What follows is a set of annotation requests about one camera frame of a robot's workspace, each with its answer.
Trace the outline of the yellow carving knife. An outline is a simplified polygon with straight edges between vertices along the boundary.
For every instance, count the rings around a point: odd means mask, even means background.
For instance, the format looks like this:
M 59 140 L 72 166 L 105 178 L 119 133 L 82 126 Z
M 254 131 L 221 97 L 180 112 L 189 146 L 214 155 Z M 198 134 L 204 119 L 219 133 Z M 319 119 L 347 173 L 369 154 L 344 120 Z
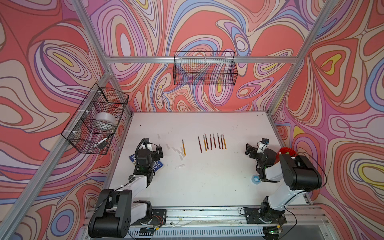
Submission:
M 224 134 L 222 134 L 222 140 L 223 140 L 224 149 L 226 150 L 227 149 L 227 145 L 226 145 L 226 139 L 225 139 L 225 135 Z

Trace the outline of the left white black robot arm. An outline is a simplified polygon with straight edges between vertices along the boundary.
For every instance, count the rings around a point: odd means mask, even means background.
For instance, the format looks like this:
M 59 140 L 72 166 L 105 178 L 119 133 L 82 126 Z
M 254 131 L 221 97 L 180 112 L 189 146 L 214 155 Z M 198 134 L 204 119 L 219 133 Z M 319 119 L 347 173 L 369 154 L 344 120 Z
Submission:
M 101 191 L 88 224 L 91 238 L 124 238 L 132 224 L 147 225 L 153 221 L 151 202 L 134 201 L 134 198 L 150 186 L 155 176 L 155 163 L 164 157 L 162 147 L 154 149 L 154 146 L 148 144 L 136 149 L 135 168 L 125 185 Z

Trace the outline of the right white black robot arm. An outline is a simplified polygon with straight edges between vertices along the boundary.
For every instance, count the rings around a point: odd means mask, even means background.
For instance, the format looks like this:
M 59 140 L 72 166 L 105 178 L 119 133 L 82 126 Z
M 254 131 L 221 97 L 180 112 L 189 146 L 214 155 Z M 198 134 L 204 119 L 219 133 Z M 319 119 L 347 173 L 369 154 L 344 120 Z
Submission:
M 287 206 L 304 193 L 323 185 L 321 174 L 304 156 L 290 148 L 275 152 L 263 139 L 256 147 L 246 144 L 245 154 L 257 162 L 255 182 L 281 183 L 278 189 L 266 196 L 259 208 L 246 208 L 248 224 L 282 224 L 286 222 Z

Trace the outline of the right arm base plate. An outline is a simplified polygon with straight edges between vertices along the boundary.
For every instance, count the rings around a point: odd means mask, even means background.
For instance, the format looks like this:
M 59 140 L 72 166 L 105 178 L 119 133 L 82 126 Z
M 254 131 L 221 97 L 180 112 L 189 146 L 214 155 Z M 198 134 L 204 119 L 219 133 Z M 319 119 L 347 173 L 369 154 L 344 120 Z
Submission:
M 285 211 L 276 211 L 273 209 L 263 210 L 261 208 L 242 208 L 241 215 L 246 218 L 249 225 L 267 224 L 284 225 L 287 223 Z

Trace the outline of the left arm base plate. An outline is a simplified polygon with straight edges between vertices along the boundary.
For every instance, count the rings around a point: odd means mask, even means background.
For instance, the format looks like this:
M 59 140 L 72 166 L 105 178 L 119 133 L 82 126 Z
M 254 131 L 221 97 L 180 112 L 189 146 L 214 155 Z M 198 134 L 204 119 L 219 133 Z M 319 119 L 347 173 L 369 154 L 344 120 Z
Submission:
M 137 220 L 132 226 L 162 226 L 166 224 L 167 210 L 166 209 L 154 209 L 152 210 L 151 219 L 145 217 Z

